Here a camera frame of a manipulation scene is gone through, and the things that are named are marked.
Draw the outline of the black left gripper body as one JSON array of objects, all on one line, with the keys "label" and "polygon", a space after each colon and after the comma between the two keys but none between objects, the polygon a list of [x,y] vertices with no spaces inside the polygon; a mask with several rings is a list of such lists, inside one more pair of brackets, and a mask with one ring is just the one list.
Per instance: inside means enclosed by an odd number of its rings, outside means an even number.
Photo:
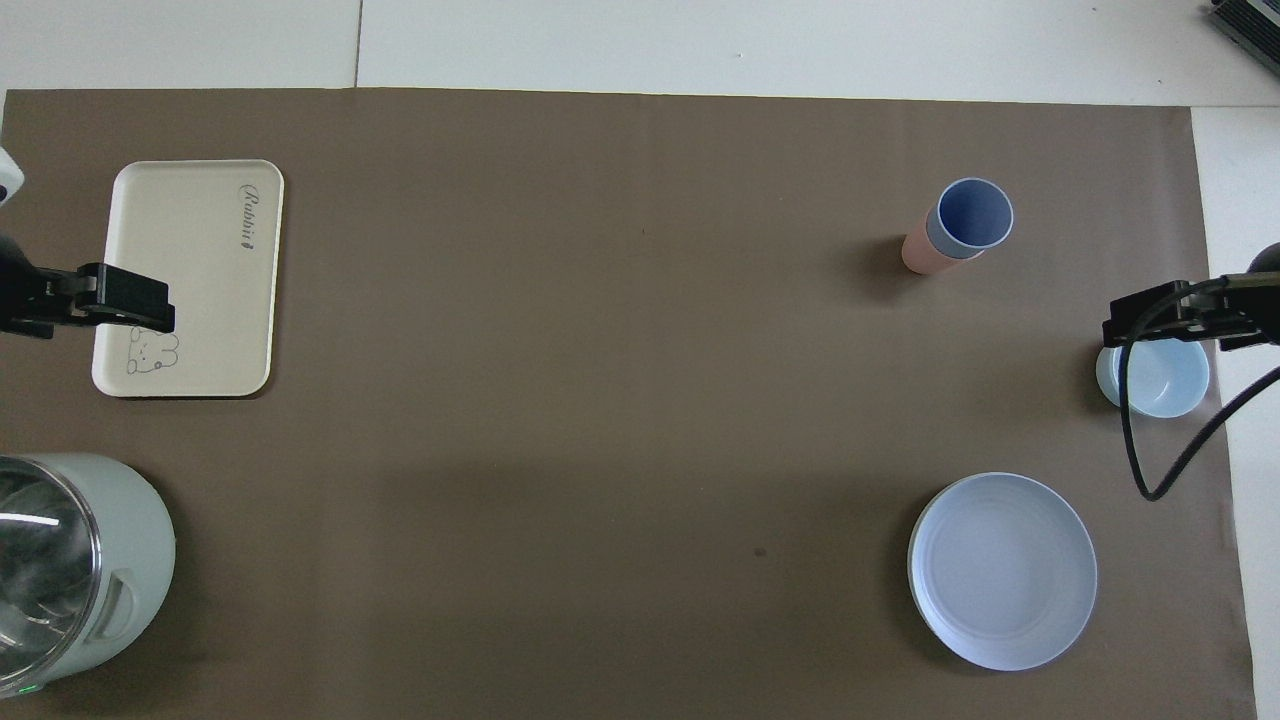
[{"label": "black left gripper body", "polygon": [[27,313],[46,296],[47,281],[18,242],[1,236],[1,313]]}]

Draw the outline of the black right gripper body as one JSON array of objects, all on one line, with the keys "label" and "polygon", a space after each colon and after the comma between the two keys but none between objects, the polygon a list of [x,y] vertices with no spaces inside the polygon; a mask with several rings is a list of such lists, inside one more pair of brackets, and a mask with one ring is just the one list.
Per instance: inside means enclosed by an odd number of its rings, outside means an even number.
[{"label": "black right gripper body", "polygon": [[1279,243],[1260,251],[1251,263],[1251,273],[1274,275],[1274,283],[1256,291],[1253,318],[1260,331],[1279,331]]}]

